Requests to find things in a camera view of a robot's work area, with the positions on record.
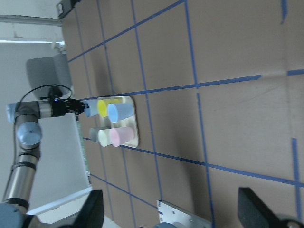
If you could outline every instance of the cup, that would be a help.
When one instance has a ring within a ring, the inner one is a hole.
[[[135,137],[134,130],[131,127],[118,127],[110,129],[110,140],[113,146],[120,146]]]
[[[85,114],[87,117],[91,117],[98,114],[97,102],[98,100],[84,101],[84,103],[89,106],[88,108],[85,108]]]
[[[109,134],[110,134],[110,129],[104,129],[98,132],[98,141],[101,146],[105,147],[112,144]]]
[[[90,138],[94,143],[98,142],[98,132],[101,130],[109,129],[109,127],[93,127],[90,128]]]
[[[108,111],[107,111],[108,105],[109,104],[116,104],[116,103],[120,103],[120,100],[119,99],[99,100],[97,102],[97,109],[98,109],[98,112],[99,112],[100,116],[102,116],[102,117],[108,116]]]
[[[134,110],[131,104],[123,103],[108,105],[108,117],[112,123],[116,123],[132,115],[134,115]]]

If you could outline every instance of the tray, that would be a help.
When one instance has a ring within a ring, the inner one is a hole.
[[[107,97],[100,97],[98,100],[105,100],[105,99],[119,99],[121,103],[127,103],[131,104],[133,106],[133,112],[134,115],[130,116],[124,120],[120,120],[117,123],[112,123],[109,118],[106,117],[100,117],[100,126],[101,127],[110,127],[110,128],[117,128],[117,127],[131,127],[134,130],[135,137],[124,143],[124,146],[129,146],[132,148],[136,148],[139,144],[139,137],[138,137],[138,129],[137,129],[137,123],[136,123],[136,112],[135,112],[135,105],[133,102],[133,99],[130,96],[107,96]]]

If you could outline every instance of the gray chair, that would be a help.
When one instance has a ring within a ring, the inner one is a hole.
[[[60,84],[71,88],[71,75],[67,63],[66,54],[58,54],[54,57],[33,58],[26,62],[28,81],[32,89],[46,84]],[[69,93],[65,88],[60,87],[63,94]],[[49,87],[35,90],[37,99],[47,97]]]

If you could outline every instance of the light blue cup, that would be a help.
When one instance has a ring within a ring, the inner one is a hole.
[[[95,116],[98,114],[98,109],[97,109],[98,100],[87,100],[83,102],[89,106],[88,108],[85,108],[85,114],[87,117]]]
[[[112,123],[124,120],[134,115],[133,106],[131,104],[109,104],[108,117]]]

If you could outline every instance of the brown floor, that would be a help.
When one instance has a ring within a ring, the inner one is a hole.
[[[279,0],[82,0],[69,13],[76,97],[130,95],[136,105],[135,150],[93,144],[99,120],[80,116],[109,218],[152,227],[163,199],[240,228],[240,186],[275,213],[302,216],[304,70],[294,70],[304,68],[304,2],[287,6],[283,24]]]

